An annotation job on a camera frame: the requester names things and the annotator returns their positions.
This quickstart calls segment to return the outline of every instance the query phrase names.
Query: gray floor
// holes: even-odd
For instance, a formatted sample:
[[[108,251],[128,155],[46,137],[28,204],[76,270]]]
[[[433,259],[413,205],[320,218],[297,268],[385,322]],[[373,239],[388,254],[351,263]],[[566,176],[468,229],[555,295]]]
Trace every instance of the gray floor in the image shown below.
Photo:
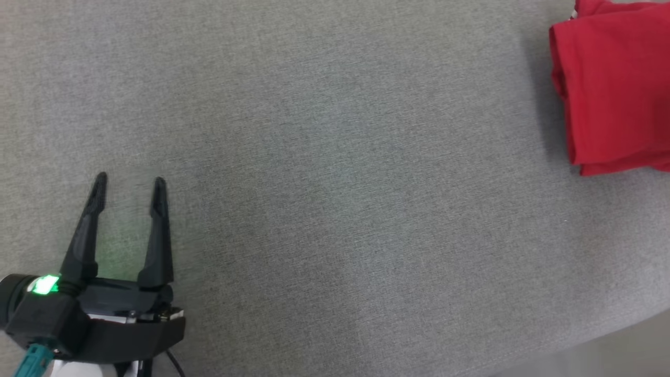
[[[668,377],[670,311],[494,377]]]

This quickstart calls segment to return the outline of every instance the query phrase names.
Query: black cable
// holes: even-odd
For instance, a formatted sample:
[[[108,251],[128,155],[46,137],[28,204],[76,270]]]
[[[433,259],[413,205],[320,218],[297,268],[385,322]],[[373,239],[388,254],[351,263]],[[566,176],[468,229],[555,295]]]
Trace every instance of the black cable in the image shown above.
[[[165,351],[167,354],[167,357],[170,359],[172,362],[172,365],[174,365],[174,368],[177,370],[177,374],[179,374],[179,377],[186,377],[186,373],[184,373],[184,370],[182,369],[182,366],[179,365],[179,361],[177,361],[177,358],[174,357],[172,354],[172,351],[167,350]]]

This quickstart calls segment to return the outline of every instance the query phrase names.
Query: red cloth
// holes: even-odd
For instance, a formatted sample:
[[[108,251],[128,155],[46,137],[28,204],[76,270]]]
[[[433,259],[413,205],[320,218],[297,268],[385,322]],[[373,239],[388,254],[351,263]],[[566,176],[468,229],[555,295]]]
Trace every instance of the red cloth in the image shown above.
[[[578,0],[549,31],[570,162],[582,175],[670,172],[670,3]]]

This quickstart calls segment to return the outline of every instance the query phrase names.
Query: red fabric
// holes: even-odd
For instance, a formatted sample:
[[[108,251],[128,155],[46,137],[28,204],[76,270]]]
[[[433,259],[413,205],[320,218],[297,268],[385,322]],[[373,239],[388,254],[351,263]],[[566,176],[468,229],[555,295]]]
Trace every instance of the red fabric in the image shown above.
[[[670,3],[578,0],[549,31],[568,152],[590,176],[670,172]]]

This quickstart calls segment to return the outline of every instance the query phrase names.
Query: glowing green led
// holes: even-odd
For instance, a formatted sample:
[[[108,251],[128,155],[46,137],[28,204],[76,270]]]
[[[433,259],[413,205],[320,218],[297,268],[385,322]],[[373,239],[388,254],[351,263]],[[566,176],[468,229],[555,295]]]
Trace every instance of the glowing green led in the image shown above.
[[[46,275],[35,280],[35,286],[32,292],[37,294],[49,294],[50,292],[58,292],[58,285],[56,283],[60,279],[59,276]]]

